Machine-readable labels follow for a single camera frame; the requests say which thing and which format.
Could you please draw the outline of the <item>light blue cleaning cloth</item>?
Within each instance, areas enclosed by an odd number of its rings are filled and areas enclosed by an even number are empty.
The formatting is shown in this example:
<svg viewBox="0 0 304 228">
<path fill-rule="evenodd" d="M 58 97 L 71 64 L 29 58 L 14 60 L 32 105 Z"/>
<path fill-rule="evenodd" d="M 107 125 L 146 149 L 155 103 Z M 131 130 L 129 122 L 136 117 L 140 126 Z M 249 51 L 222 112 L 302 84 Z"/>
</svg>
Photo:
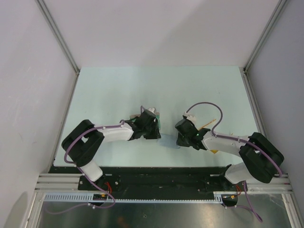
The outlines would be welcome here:
<svg viewBox="0 0 304 228">
<path fill-rule="evenodd" d="M 157 143 L 166 148 L 180 148 L 180 146 L 177 144 L 177 136 L 175 135 L 161 134 L 161 138 L 157 140 Z"/>
</svg>

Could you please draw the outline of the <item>yellow sunglasses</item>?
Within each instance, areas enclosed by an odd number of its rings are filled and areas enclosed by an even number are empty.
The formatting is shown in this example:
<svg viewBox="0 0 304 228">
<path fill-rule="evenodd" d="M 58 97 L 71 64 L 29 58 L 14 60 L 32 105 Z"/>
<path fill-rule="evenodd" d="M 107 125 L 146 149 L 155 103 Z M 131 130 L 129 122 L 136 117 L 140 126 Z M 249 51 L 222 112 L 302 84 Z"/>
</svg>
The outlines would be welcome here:
<svg viewBox="0 0 304 228">
<path fill-rule="evenodd" d="M 200 127 L 200 130 L 203 128 L 209 128 L 211 129 L 212 126 L 214 125 L 214 122 L 216 121 L 216 119 L 213 119 L 212 121 L 208 122 L 207 124 L 203 125 Z M 218 150 L 210 150 L 212 153 L 216 154 L 218 152 Z"/>
</svg>

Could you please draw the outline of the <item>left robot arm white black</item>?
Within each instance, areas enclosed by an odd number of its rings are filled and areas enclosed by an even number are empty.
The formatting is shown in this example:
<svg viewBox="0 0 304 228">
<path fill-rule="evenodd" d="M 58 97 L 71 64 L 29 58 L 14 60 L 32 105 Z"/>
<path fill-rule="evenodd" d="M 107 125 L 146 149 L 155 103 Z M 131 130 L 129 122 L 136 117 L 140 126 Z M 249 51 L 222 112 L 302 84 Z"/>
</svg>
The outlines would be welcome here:
<svg viewBox="0 0 304 228">
<path fill-rule="evenodd" d="M 118 125 L 96 127 L 88 119 L 83 120 L 63 141 L 64 161 L 75 165 L 88 179 L 95 190 L 105 184 L 103 171 L 94 161 L 102 143 L 132 141 L 143 137 L 146 140 L 161 138 L 155 108 L 141 107 L 141 113 L 129 120 L 121 120 Z"/>
</svg>

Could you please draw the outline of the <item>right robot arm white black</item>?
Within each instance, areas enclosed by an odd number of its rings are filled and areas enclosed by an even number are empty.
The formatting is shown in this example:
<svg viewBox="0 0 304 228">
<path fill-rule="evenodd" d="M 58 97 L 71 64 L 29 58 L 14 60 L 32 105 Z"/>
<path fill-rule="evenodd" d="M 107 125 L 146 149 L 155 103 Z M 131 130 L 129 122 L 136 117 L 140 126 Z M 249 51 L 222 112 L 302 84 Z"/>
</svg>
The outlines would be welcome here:
<svg viewBox="0 0 304 228">
<path fill-rule="evenodd" d="M 181 147 L 226 152 L 242 159 L 239 164 L 228 165 L 221 174 L 219 185 L 223 190 L 231 190 L 237 183 L 251 178 L 270 183 L 276 175 L 283 175 L 280 165 L 284 156 L 260 133 L 239 137 L 221 135 L 207 128 L 198 130 L 185 118 L 175 124 L 175 128 L 178 131 L 177 144 Z"/>
</svg>

